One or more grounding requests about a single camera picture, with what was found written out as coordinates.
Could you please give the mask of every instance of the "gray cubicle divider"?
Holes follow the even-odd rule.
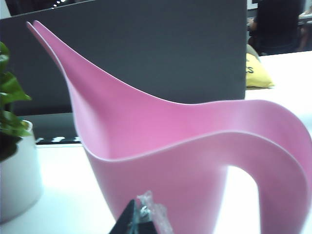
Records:
[[[1,20],[9,69],[33,98],[16,104],[20,116],[71,112],[64,78],[26,29],[33,20],[157,97],[184,103],[244,98],[246,1],[224,7],[216,0],[95,0]]]

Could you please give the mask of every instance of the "pink watering can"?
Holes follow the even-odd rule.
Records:
[[[163,100],[96,67],[40,22],[27,26],[67,81],[76,130],[115,218],[151,190],[176,234],[211,234],[233,165],[258,185],[261,233],[300,233],[312,143],[295,115],[261,100]]]

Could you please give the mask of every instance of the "green leaf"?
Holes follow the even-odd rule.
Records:
[[[13,137],[30,136],[23,121],[9,111],[0,112],[0,132]]]
[[[17,143],[21,137],[10,136],[0,132],[0,162],[6,160],[17,151]]]
[[[31,100],[21,88],[16,77],[10,72],[0,76],[0,99],[1,106],[13,101]]]
[[[0,73],[3,73],[10,59],[9,49],[0,41]]]

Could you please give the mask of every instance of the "clear plastic bag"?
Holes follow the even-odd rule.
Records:
[[[174,234],[171,224],[167,218],[167,209],[161,204],[153,202],[153,194],[147,191],[143,195],[137,196],[140,200],[139,222],[153,221],[158,234]]]

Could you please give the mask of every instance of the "yellow pillow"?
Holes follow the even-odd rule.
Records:
[[[246,54],[246,87],[268,88],[274,86],[268,72],[257,58]]]

